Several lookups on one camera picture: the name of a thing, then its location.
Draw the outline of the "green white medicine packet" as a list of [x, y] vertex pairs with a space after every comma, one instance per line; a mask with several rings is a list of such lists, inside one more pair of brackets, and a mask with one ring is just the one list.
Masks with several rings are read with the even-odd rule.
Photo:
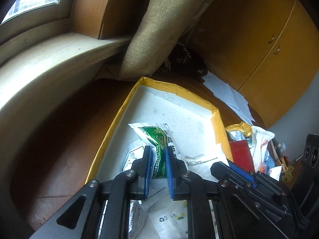
[[180, 159], [181, 153], [167, 123], [129, 123], [137, 136], [150, 146], [153, 153], [152, 179], [166, 177], [165, 150], [171, 147], [175, 158]]

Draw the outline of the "white packet red text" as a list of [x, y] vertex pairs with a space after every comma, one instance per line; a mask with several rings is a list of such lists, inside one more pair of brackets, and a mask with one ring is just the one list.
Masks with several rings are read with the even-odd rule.
[[219, 180], [211, 175], [210, 168], [215, 162], [223, 162], [229, 166], [228, 160], [222, 151], [221, 144], [213, 145], [212, 149], [207, 154], [196, 155], [195, 157], [185, 156], [184, 162], [187, 166], [187, 170], [190, 170], [198, 174], [201, 178], [212, 182], [218, 182]]

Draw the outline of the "red foil snack bag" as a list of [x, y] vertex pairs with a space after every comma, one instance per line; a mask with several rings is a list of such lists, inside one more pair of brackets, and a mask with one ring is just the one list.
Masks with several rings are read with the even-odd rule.
[[247, 141], [232, 141], [229, 144], [234, 164], [246, 172], [254, 172], [254, 163]]

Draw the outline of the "blue rolled cloth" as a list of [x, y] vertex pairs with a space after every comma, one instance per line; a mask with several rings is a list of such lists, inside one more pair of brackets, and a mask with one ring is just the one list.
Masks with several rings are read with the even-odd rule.
[[273, 158], [270, 156], [270, 153], [268, 150], [266, 150], [265, 152], [265, 156], [264, 156], [264, 163], [266, 164], [266, 166], [271, 169], [274, 168], [276, 166], [275, 161], [273, 160]]

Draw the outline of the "white plastic bag red text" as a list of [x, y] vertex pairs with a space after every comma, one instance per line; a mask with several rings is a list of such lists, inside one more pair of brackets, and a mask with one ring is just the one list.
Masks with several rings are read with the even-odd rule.
[[258, 171], [260, 163], [265, 159], [268, 142], [275, 137], [275, 134], [258, 126], [252, 126], [251, 130], [252, 147], [250, 148], [250, 153], [254, 164], [254, 170]]

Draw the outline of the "yellow toy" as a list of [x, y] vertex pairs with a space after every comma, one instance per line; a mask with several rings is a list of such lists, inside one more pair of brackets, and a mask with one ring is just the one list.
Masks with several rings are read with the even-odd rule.
[[284, 155], [281, 156], [276, 162], [278, 166], [282, 167], [280, 181], [282, 183], [290, 182], [292, 180], [292, 172], [294, 167], [288, 164], [287, 157]]

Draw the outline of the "white toy figure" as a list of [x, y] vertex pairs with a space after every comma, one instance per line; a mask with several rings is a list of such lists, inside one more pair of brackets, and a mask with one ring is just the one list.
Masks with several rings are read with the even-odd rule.
[[281, 158], [283, 155], [286, 155], [286, 148], [286, 144], [283, 142], [275, 144], [276, 153], [279, 158]]

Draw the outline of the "gold foil packet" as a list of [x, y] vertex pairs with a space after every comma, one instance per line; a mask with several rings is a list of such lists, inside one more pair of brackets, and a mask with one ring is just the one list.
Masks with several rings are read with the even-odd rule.
[[228, 137], [231, 140], [235, 141], [245, 140], [252, 134], [251, 126], [243, 121], [237, 124], [230, 125], [226, 127], [225, 130], [227, 132]]

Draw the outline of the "yellow cardboard box tray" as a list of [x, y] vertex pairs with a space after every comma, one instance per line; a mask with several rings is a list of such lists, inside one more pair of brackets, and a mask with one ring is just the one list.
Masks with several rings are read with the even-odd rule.
[[[195, 157], [221, 144], [227, 160], [232, 160], [228, 137], [219, 110], [210, 102], [176, 84], [141, 78], [117, 112], [93, 160], [88, 180], [107, 181], [122, 172], [129, 145], [145, 145], [129, 123], [167, 123], [181, 153]], [[149, 213], [165, 208], [171, 199], [165, 179], [151, 183], [148, 212], [136, 238], [160, 238]]]

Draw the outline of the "crumpled white leaflet packet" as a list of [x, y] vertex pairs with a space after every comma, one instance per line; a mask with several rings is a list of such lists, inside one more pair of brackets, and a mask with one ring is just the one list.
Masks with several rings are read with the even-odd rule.
[[[124, 161], [122, 171], [131, 169], [132, 163], [143, 157], [144, 145], [129, 145], [126, 149], [127, 158]], [[128, 238], [136, 238], [144, 227], [148, 212], [144, 210], [140, 203], [135, 200], [130, 201]]]

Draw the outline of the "white recycle-logo bag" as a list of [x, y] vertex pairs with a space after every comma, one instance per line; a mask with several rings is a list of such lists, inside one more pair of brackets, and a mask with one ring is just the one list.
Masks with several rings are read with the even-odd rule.
[[162, 209], [149, 213], [159, 238], [188, 238], [187, 201], [169, 201]]

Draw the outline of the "white paper sheets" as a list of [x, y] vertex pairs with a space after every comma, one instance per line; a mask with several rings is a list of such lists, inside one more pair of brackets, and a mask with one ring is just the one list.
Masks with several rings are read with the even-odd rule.
[[248, 125], [252, 125], [255, 122], [249, 110], [248, 102], [239, 92], [211, 72], [208, 72], [203, 77], [203, 80], [204, 86], [211, 90], [216, 98], [230, 107], [242, 121]]

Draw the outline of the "yellow wooden cabinet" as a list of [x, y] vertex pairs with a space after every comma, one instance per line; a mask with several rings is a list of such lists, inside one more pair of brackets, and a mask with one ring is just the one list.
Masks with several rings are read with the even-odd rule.
[[213, 0], [189, 45], [271, 127], [318, 72], [318, 30], [298, 0]]

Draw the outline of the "beige curtain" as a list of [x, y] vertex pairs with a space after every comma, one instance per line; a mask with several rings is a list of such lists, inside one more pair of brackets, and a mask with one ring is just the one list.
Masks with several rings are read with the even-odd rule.
[[179, 38], [200, 19], [213, 0], [149, 0], [125, 53], [120, 80], [151, 76], [168, 58]]

